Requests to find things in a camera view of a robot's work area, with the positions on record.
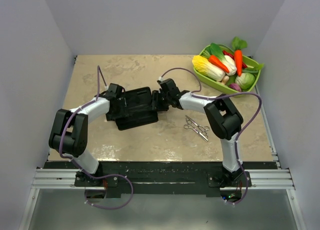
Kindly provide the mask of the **black tool case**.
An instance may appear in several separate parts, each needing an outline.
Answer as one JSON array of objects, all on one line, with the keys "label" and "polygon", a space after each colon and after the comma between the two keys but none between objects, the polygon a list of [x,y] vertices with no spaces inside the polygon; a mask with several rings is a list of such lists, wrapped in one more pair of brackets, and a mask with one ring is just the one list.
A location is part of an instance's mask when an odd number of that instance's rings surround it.
[{"label": "black tool case", "polygon": [[119,115],[115,123],[120,131],[156,123],[158,113],[153,109],[153,97],[149,87],[123,92]]}]

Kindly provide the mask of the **silver scissors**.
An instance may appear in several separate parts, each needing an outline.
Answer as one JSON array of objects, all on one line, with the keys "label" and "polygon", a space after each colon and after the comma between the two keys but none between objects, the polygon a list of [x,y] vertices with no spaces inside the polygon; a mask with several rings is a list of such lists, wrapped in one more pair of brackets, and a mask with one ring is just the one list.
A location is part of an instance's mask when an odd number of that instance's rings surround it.
[{"label": "silver scissors", "polygon": [[196,122],[187,119],[186,124],[183,126],[184,129],[193,130],[198,136],[200,136],[204,141],[208,142],[208,131],[210,128],[208,126],[201,126],[197,124]]},{"label": "silver scissors", "polygon": [[210,130],[210,127],[209,126],[203,126],[203,125],[200,125],[198,124],[195,120],[193,120],[191,117],[189,116],[185,116],[185,121],[186,121],[186,125],[185,125],[185,128],[187,129],[188,128],[197,128],[199,131],[201,132],[208,132]]}]

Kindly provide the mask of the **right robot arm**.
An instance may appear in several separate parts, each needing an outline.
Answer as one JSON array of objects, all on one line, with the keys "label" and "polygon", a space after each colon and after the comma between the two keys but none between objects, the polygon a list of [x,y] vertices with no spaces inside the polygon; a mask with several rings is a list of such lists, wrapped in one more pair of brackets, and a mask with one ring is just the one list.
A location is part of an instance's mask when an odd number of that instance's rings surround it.
[{"label": "right robot arm", "polygon": [[236,136],[240,133],[244,120],[233,102],[225,94],[210,99],[187,90],[181,91],[171,78],[160,78],[157,82],[166,107],[172,106],[206,115],[210,129],[221,141],[222,166],[226,170],[222,175],[223,182],[227,186],[235,186],[241,180],[238,170],[243,164],[236,147]]}]

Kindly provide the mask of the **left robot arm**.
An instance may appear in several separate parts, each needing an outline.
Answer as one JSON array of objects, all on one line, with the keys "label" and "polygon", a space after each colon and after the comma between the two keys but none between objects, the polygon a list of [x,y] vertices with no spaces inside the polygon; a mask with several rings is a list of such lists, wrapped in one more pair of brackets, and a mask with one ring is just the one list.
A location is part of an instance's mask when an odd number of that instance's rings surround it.
[{"label": "left robot arm", "polygon": [[112,109],[111,101],[125,93],[118,84],[110,84],[103,93],[98,93],[91,101],[70,110],[56,112],[48,145],[60,157],[73,162],[86,174],[86,181],[99,186],[104,180],[103,167],[87,150],[88,125]]}]

